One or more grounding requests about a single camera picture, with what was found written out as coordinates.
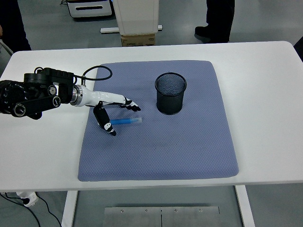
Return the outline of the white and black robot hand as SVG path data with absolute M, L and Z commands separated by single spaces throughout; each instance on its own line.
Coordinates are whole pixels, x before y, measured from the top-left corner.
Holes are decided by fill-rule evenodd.
M 80 95 L 77 106 L 92 106 L 94 116 L 99 126 L 109 134 L 116 136 L 110 118 L 104 108 L 105 105 L 116 104 L 134 112 L 140 111 L 140 107 L 131 99 L 120 94 L 114 94 L 102 91 L 91 91 L 84 86 L 80 86 L 82 94 Z

